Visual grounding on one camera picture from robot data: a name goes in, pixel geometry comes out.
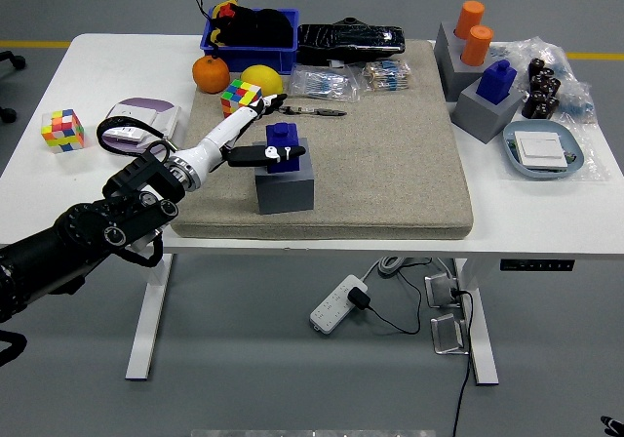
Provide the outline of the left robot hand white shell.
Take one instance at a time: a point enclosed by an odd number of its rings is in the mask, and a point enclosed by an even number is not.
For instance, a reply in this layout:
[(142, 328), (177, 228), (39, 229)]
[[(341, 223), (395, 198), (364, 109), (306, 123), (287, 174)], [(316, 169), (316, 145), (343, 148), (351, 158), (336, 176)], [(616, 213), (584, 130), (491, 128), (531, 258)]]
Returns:
[(192, 192), (200, 188), (208, 173), (223, 162), (230, 167), (266, 167), (304, 155), (306, 149), (300, 145), (234, 146), (253, 121), (279, 108), (286, 97), (286, 94), (272, 95), (237, 109), (195, 147), (171, 155), (168, 161), (171, 172), (180, 172), (178, 179), (187, 191)]

